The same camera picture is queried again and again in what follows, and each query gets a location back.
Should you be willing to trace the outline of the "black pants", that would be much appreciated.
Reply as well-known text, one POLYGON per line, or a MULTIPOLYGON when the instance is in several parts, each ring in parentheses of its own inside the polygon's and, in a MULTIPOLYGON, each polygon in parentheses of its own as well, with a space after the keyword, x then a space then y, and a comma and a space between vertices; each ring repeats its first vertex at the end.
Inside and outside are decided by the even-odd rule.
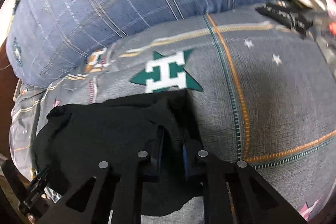
POLYGON ((122 180, 130 178, 139 151, 157 165, 157 182, 143 186, 142 213, 161 217, 201 196, 186 178, 185 140, 199 140, 186 90, 136 94, 90 105, 53 108, 31 149, 33 167, 50 169, 49 187, 65 194, 107 161, 122 180))

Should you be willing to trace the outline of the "grey patterned bed sheet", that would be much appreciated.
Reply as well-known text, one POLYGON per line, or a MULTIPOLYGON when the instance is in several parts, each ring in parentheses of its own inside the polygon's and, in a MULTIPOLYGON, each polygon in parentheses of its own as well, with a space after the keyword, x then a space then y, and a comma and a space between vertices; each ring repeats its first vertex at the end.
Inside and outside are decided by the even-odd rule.
POLYGON ((335 78, 325 46, 253 7, 166 22, 98 50, 46 88, 22 85, 11 158, 31 180, 31 147, 55 107, 188 88, 205 148, 250 163, 309 223, 335 213, 335 78))

